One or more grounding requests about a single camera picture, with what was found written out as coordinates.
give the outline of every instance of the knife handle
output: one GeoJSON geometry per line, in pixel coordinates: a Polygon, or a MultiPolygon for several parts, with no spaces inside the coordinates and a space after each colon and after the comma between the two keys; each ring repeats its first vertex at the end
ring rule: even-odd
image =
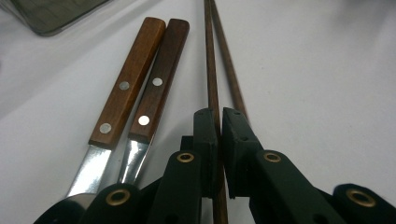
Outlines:
{"type": "Polygon", "coordinates": [[[145,18],[108,96],[89,144],[114,149],[163,38],[165,22],[145,18]]]}
{"type": "Polygon", "coordinates": [[[129,131],[129,137],[140,143],[149,144],[155,134],[189,30],[187,21],[176,19],[165,30],[129,131]]]}

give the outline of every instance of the thin brown rod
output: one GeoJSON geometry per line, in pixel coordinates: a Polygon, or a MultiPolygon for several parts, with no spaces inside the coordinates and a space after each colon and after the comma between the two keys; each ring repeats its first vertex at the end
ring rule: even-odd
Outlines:
{"type": "MultiPolygon", "coordinates": [[[[215,48],[213,42],[212,16],[209,0],[205,3],[205,45],[206,45],[206,73],[207,73],[207,91],[209,108],[213,110],[215,129],[220,137],[220,120],[219,120],[219,96],[218,83],[216,78],[216,61],[215,48]]],[[[222,151],[218,151],[218,183],[219,191],[214,195],[213,204],[213,221],[215,224],[228,224],[227,200],[224,185],[224,167],[222,160],[222,151]]]]}
{"type": "Polygon", "coordinates": [[[245,115],[245,117],[248,119],[248,113],[245,108],[245,103],[242,97],[241,90],[239,88],[238,78],[236,77],[235,69],[233,68],[233,60],[231,58],[231,54],[228,49],[224,30],[221,25],[218,8],[216,7],[215,0],[209,0],[209,2],[211,6],[213,24],[215,26],[216,35],[219,41],[221,58],[224,64],[225,73],[227,75],[231,96],[233,98],[233,107],[239,110],[240,112],[242,112],[245,115]]]}

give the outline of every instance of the white table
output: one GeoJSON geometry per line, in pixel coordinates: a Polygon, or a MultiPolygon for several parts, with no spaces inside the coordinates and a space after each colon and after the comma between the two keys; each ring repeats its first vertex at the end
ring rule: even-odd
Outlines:
{"type": "MultiPolygon", "coordinates": [[[[355,183],[396,204],[396,3],[217,2],[263,146],[319,189],[355,183]]],[[[203,1],[114,1],[53,37],[0,11],[0,223],[33,223],[64,197],[145,17],[191,29],[139,187],[163,174],[192,135],[193,113],[207,107],[203,1]]],[[[217,63],[220,107],[231,107],[217,63]]],[[[115,182],[125,137],[104,186],[115,182]]],[[[247,199],[228,210],[230,223],[253,223],[247,199]]]]}

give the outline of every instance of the brass insert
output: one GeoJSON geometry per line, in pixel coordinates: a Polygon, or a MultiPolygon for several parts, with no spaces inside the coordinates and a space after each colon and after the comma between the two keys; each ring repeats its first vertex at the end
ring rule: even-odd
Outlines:
{"type": "Polygon", "coordinates": [[[375,199],[372,196],[358,189],[348,189],[346,196],[350,201],[364,207],[374,207],[376,205],[375,199]]]}
{"type": "Polygon", "coordinates": [[[267,161],[271,161],[271,162],[280,162],[281,161],[280,156],[278,156],[278,155],[276,155],[275,153],[272,153],[272,152],[264,153],[264,158],[267,161]]]}
{"type": "Polygon", "coordinates": [[[194,160],[194,155],[188,152],[184,152],[177,156],[177,160],[181,162],[190,162],[194,160]]]}
{"type": "Polygon", "coordinates": [[[126,203],[131,197],[131,193],[127,189],[116,189],[109,193],[106,202],[111,206],[117,206],[126,203]]]}

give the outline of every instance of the wooden handle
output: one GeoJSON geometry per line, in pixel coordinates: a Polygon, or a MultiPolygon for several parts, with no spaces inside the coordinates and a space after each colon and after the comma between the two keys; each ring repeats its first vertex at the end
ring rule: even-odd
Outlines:
{"type": "Polygon", "coordinates": [[[143,21],[93,130],[89,142],[91,145],[109,149],[113,149],[117,145],[163,38],[164,30],[165,22],[162,20],[145,18],[143,21]]]}
{"type": "Polygon", "coordinates": [[[190,25],[186,21],[175,19],[169,21],[148,84],[137,108],[129,132],[130,138],[147,144],[151,141],[160,121],[189,30],[190,25]]]}

